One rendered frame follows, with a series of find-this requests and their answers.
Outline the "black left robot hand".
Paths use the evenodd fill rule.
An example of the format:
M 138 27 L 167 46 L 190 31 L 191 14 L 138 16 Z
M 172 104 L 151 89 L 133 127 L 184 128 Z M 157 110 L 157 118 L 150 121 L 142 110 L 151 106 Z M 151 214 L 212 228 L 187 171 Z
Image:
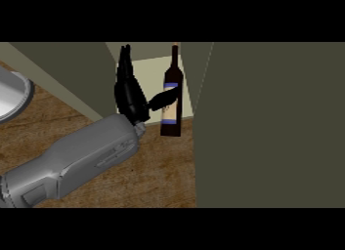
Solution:
M 175 90 L 158 93 L 150 101 L 145 100 L 144 90 L 133 74 L 130 45 L 120 49 L 119 66 L 116 72 L 114 98 L 119 112 L 127 117 L 133 125 L 148 121 L 150 111 L 167 107 L 178 98 Z

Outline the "dark wine bottle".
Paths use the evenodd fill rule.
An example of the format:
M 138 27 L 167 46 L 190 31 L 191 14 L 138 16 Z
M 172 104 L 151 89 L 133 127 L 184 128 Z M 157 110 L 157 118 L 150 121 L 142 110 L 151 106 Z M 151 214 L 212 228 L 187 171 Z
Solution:
M 178 45 L 172 45 L 172 62 L 164 72 L 163 90 L 175 90 L 178 98 L 175 102 L 161 109 L 160 135 L 169 137 L 181 136 L 182 116 L 182 84 L 184 73 L 178 67 Z

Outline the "olive cabinet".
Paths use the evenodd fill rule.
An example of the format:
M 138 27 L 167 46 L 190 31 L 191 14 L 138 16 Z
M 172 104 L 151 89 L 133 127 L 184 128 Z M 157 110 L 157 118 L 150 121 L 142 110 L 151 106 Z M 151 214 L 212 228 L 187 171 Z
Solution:
M 89 120 L 117 112 L 116 67 L 120 42 L 0 42 L 0 61 Z M 144 95 L 163 90 L 164 71 L 176 60 L 184 73 L 182 116 L 195 114 L 209 64 L 210 42 L 133 42 L 133 74 Z

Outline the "dark olive cabinet door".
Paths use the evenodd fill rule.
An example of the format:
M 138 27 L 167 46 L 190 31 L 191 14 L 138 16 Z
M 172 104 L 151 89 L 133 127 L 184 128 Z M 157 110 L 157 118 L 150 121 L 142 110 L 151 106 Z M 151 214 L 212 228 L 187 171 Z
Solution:
M 216 43 L 194 117 L 201 207 L 345 207 L 345 43 Z

